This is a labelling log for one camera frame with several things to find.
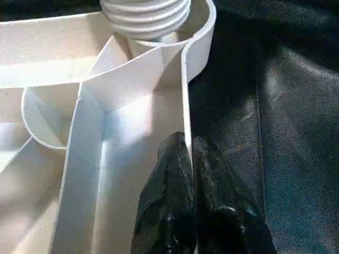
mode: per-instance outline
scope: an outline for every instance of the wrinkled black cloth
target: wrinkled black cloth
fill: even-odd
[[[190,254],[196,245],[192,167],[184,134],[160,144],[158,163],[143,188],[131,254]]]
[[[199,253],[276,253],[269,228],[248,187],[219,147],[193,141]]]

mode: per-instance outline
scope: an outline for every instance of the white plastic structure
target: white plastic structure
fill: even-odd
[[[16,88],[23,86],[20,82],[0,82],[14,86],[0,90],[0,123],[15,123],[23,131],[15,141],[20,148],[0,175],[0,213],[8,214],[8,221],[0,223],[4,253],[129,253],[139,195],[159,143],[183,131],[191,155],[188,82],[207,63],[216,20],[211,0],[195,1],[192,10],[200,15],[190,14],[188,29],[162,41],[111,34],[76,80],[66,75],[60,82],[52,77],[34,84],[28,75],[25,88]],[[88,16],[106,20],[101,13]],[[97,19],[88,16],[35,22],[44,27],[47,21],[52,29],[52,20],[78,23],[93,42]],[[15,30],[22,23],[6,25]],[[59,26],[62,34],[64,26]],[[40,36],[33,31],[39,33],[32,30],[31,37]],[[109,31],[105,25],[101,34]],[[81,43],[76,50],[82,51]],[[81,59],[87,59],[86,50]],[[13,233],[5,235],[11,227]]]
[[[112,33],[101,13],[0,22],[0,87],[80,81]]]
[[[100,0],[113,29],[129,38],[159,38],[179,28],[191,0]]]

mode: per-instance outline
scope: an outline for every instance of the white plastic part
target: white plastic part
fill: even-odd
[[[23,88],[0,89],[0,172],[29,138],[21,120],[22,91]]]
[[[171,33],[188,17],[191,0],[101,0],[103,12],[116,32],[149,40]]]
[[[50,149],[65,150],[79,83],[25,88],[22,119],[33,138]]]
[[[102,13],[0,23],[0,87],[80,81],[113,34]]]
[[[11,253],[37,223],[51,199],[57,199],[49,189],[60,178],[63,165],[63,155],[30,138],[0,173],[2,253]]]
[[[207,63],[216,20],[210,0],[208,8],[209,18],[187,41],[185,56],[181,43],[163,44],[83,81],[52,254],[129,253],[139,195],[157,161],[159,143],[184,131],[192,156],[188,82]],[[173,68],[178,59],[181,68]]]

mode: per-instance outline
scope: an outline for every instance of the white surface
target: white surface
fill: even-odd
[[[55,197],[59,188],[54,188],[54,196],[49,188],[59,179],[57,174],[63,169],[62,151],[49,150],[46,147],[53,146],[43,147],[32,138],[18,153],[10,148],[11,154],[5,160],[16,155],[0,173],[0,197],[4,199],[0,202],[0,213],[14,211],[8,217],[0,216],[0,247],[5,245],[4,253],[45,254],[51,235],[52,254],[129,253],[139,194],[156,163],[159,143],[171,133],[184,130],[190,148],[188,82],[206,64],[216,14],[212,1],[208,0],[209,18],[202,27],[206,21],[206,4],[198,0],[196,3],[199,4],[192,10],[202,11],[201,19],[186,22],[186,25],[192,25],[192,29],[186,31],[194,31],[193,38],[183,41],[183,37],[178,37],[174,44],[168,43],[173,41],[167,39],[150,43],[134,41],[137,46],[132,48],[130,43],[132,52],[124,39],[111,36],[109,24],[101,13],[14,22],[20,27],[12,28],[18,32],[12,38],[16,47],[0,56],[0,74],[1,71],[10,74],[7,67],[16,68],[15,65],[29,65],[29,62],[32,72],[28,71],[25,77],[26,70],[22,70],[24,75],[19,81],[9,75],[3,79],[5,82],[0,80],[0,87],[23,86],[23,80],[27,81],[26,85],[34,86],[28,90],[39,103],[48,106],[33,107],[27,110],[29,114],[37,110],[40,116],[48,119],[52,114],[45,117],[41,112],[52,106],[57,115],[72,116],[76,98],[68,99],[63,85],[58,87],[59,92],[35,86],[53,85],[60,81],[59,77],[67,80],[63,83],[68,83],[71,76],[76,79],[88,73],[94,76],[84,78],[68,141],[67,131],[58,138],[63,147],[67,144],[59,206]],[[2,23],[0,31],[6,28],[6,33],[10,33],[8,25],[14,24]],[[50,36],[38,31],[45,31]],[[181,55],[186,43],[188,46]],[[0,46],[3,45],[8,48],[10,41],[1,37]],[[59,73],[50,70],[54,61],[60,65]],[[76,61],[74,66],[78,74],[69,75],[65,61]],[[39,75],[44,73],[41,79],[34,70]],[[23,130],[20,110],[17,110],[20,100],[9,98],[21,97],[22,89],[8,91],[0,93],[0,107],[4,109],[0,110],[0,128],[3,124],[3,130],[6,130],[3,133],[15,133],[16,128]],[[11,143],[8,140],[17,144],[16,138],[24,142],[27,133],[20,133],[18,137],[5,135],[2,144]],[[53,132],[45,133],[46,137],[52,136]],[[5,158],[7,150],[2,151],[2,158]],[[55,213],[57,222],[53,229]]]
[[[0,89],[0,173],[28,140],[21,120],[22,88]]]
[[[206,0],[192,1],[186,21],[173,32],[150,41],[129,39],[133,56],[145,53],[154,47],[186,45],[188,40],[195,40],[195,37],[205,30],[203,26],[207,23],[210,14],[213,15]]]
[[[30,138],[0,173],[0,248],[16,245],[40,217],[40,202],[60,177],[64,158]]]
[[[0,34],[0,87],[25,87],[82,80],[113,31],[90,13],[2,22]]]
[[[60,180],[51,187],[40,201],[37,210],[41,211],[32,229],[16,246],[11,254],[47,254],[58,208]]]
[[[177,29],[187,19],[191,5],[191,0],[100,2],[116,32],[143,40],[158,38]]]
[[[162,84],[162,50],[83,82],[51,253],[129,252],[158,145],[184,130],[181,84]]]
[[[79,83],[28,87],[22,96],[22,119],[40,144],[65,149]]]

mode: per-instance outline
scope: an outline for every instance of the ribbed cylinder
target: ribbed cylinder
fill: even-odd
[[[150,40],[184,23],[191,0],[101,0],[113,29],[133,39]]]

